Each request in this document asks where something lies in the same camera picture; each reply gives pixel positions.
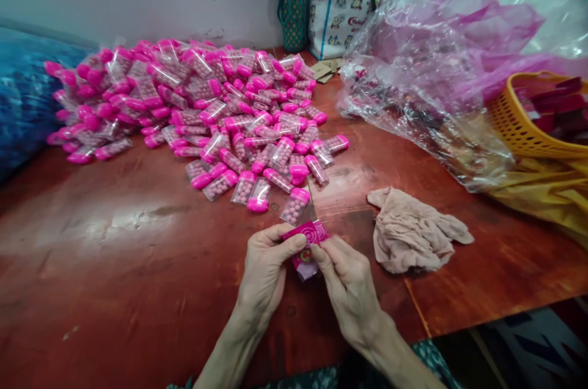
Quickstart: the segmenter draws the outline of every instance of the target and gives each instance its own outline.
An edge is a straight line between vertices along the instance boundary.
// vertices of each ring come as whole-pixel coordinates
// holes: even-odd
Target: printed shopping bag
[[[384,0],[309,0],[311,53],[319,60],[341,57],[368,15]]]

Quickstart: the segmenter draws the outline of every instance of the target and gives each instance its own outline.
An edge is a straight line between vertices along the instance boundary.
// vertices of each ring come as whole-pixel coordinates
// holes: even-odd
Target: cartoon print
[[[333,17],[333,22],[331,23],[331,29],[339,29],[339,25],[341,23],[343,23],[343,20],[345,20],[345,17],[343,16],[343,14],[339,14],[339,15],[336,15],[335,17]]]
[[[346,0],[337,0],[335,2],[335,6],[338,8],[345,9],[347,7],[347,1]]]
[[[351,2],[351,8],[352,9],[359,9],[361,10],[361,3],[363,2],[363,0],[353,0]]]
[[[338,36],[334,36],[334,37],[333,36],[330,36],[328,43],[331,46],[339,46],[341,44],[341,42],[339,41],[339,37]]]

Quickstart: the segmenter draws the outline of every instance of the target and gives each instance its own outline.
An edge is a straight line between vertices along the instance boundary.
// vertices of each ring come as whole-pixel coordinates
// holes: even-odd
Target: red wooden tabletop
[[[548,224],[466,192],[414,144],[344,119],[338,77],[315,91],[323,138],[351,147],[309,188],[314,213],[372,261],[382,307],[409,342],[588,292],[588,253]],[[167,147],[72,165],[42,151],[0,189],[0,386],[163,388],[203,367],[235,303],[247,238],[279,223],[287,195],[251,215],[195,192]],[[377,210],[393,185],[465,222],[476,238],[440,271],[393,276],[374,260]],[[246,385],[338,362],[343,340],[320,278],[288,265],[284,298]]]

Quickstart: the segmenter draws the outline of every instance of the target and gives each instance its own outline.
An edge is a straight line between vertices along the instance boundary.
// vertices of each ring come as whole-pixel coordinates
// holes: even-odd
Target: finger
[[[335,271],[340,276],[345,276],[349,271],[349,256],[342,250],[341,246],[333,238],[320,243],[321,248],[331,258]]]
[[[287,259],[301,252],[306,246],[306,236],[297,234],[286,239],[280,245],[273,247],[271,250],[275,253],[277,261],[282,264]]]
[[[294,226],[284,222],[283,224],[274,225],[273,227],[266,228],[253,235],[252,238],[256,238],[259,242],[264,243],[267,246],[274,246],[282,240],[282,235],[294,229]]]
[[[339,275],[335,271],[333,261],[317,244],[311,244],[312,257],[317,262],[320,271],[325,277],[326,286],[330,289],[330,292],[339,292],[344,290],[343,283],[339,279]]]

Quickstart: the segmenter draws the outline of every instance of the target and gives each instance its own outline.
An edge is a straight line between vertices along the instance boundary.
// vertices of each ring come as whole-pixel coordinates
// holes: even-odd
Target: blue fabric
[[[0,28],[0,182],[45,145],[58,128],[53,92],[59,80],[45,73],[43,62],[75,67],[90,51]]]

